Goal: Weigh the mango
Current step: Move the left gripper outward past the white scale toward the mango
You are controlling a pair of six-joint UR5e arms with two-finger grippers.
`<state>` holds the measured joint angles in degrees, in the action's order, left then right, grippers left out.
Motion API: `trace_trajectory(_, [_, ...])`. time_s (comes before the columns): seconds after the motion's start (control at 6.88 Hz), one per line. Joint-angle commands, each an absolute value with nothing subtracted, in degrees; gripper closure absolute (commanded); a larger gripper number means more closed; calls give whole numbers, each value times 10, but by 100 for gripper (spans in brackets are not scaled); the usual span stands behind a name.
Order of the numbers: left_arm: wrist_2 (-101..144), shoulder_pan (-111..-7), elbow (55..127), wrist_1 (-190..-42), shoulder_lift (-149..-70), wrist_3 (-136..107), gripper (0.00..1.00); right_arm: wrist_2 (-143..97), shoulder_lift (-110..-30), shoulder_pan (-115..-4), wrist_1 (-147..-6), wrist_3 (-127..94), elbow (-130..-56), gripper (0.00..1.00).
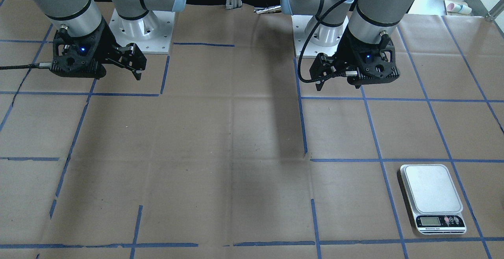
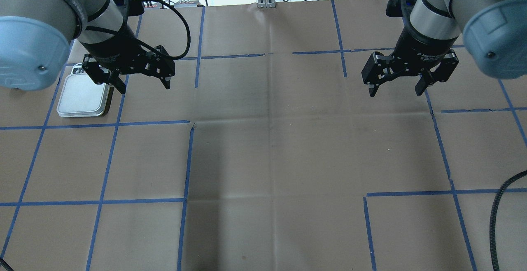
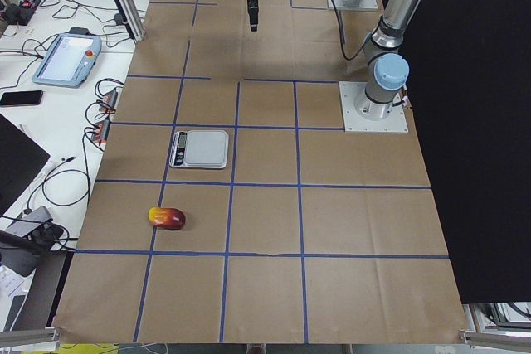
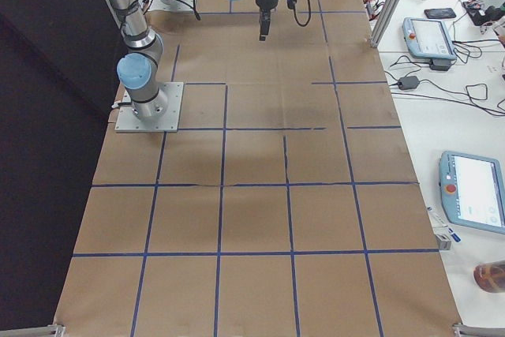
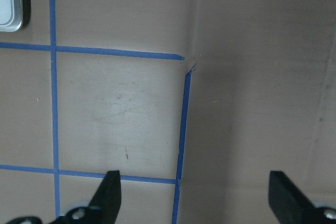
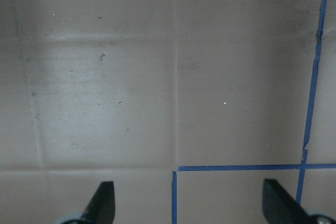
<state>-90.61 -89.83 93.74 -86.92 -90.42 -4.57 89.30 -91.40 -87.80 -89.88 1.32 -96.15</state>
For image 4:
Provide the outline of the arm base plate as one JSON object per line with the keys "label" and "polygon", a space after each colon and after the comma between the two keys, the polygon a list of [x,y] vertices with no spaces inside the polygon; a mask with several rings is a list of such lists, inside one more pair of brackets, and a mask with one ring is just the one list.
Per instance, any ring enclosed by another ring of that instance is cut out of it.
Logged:
{"label": "arm base plate", "polygon": [[166,11],[171,13],[191,13],[193,0],[152,0],[150,11]]}
{"label": "arm base plate", "polygon": [[118,133],[176,133],[180,120],[183,82],[159,82],[159,93],[149,103],[135,103],[125,91],[118,108]]}

